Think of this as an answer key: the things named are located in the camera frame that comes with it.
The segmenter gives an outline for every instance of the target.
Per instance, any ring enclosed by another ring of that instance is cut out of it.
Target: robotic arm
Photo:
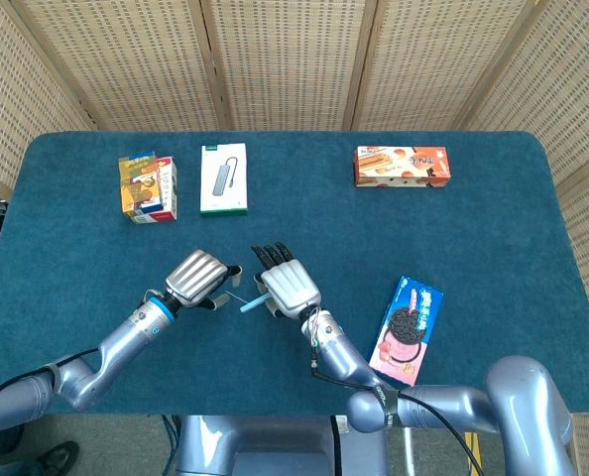
[[[362,389],[348,402],[347,416],[355,429],[372,432],[393,424],[443,428],[428,410],[431,407],[457,430],[499,432],[508,475],[576,475],[565,451],[572,439],[572,419],[540,363],[523,356],[499,360],[487,374],[488,396],[460,386],[396,391],[378,377],[330,312],[322,309],[320,291],[302,264],[283,244],[278,243],[277,250],[253,247],[266,268],[255,276],[258,288],[270,296],[267,306],[273,315],[301,322],[301,332],[312,348],[313,375],[318,355],[331,374],[325,380]]]
[[[2,384],[0,430],[41,417],[53,396],[64,398],[77,411],[93,407],[123,369],[175,322],[182,307],[217,309],[228,296],[217,299],[208,296],[228,277],[233,277],[236,286],[240,274],[240,267],[225,266],[208,253],[194,251],[167,277],[164,294],[153,292],[153,296],[99,344],[98,370],[82,358],[96,350],[92,349]]]

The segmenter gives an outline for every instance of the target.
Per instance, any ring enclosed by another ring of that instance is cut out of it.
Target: snack box
[[[359,146],[356,186],[445,186],[451,178],[446,148]]]
[[[370,367],[414,385],[442,298],[431,286],[402,277],[385,314]]]
[[[158,163],[153,151],[119,159],[118,169],[123,213],[132,218],[163,209]]]
[[[161,187],[163,208],[150,213],[134,214],[132,220],[136,223],[158,223],[177,220],[177,178],[174,158],[158,157],[158,176]]]

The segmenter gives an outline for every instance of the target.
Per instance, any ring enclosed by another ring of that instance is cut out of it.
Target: oreo cookie
[[[417,328],[418,311],[408,307],[397,309],[390,319],[389,330],[392,335],[405,345],[418,344],[424,338],[424,329]]]

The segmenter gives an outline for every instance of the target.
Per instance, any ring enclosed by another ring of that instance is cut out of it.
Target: orange snack box
[[[445,186],[451,171],[444,147],[359,146],[356,186]]]

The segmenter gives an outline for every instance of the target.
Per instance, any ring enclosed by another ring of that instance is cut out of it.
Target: small blue object
[[[157,297],[150,297],[149,300],[165,313],[165,316],[169,319],[171,324],[176,322],[176,318],[172,312]]]
[[[270,293],[265,293],[262,296],[259,296],[256,299],[251,300],[250,302],[242,305],[239,310],[241,310],[242,312],[248,312],[251,309],[254,309],[255,307],[257,307],[260,304],[263,304],[266,300],[271,298],[271,294]]]
[[[131,156],[129,156],[129,160],[133,161],[135,159],[140,159],[142,157],[150,157],[150,156],[155,156],[156,153],[154,151],[147,151],[147,152],[139,152],[137,154],[132,154]]]

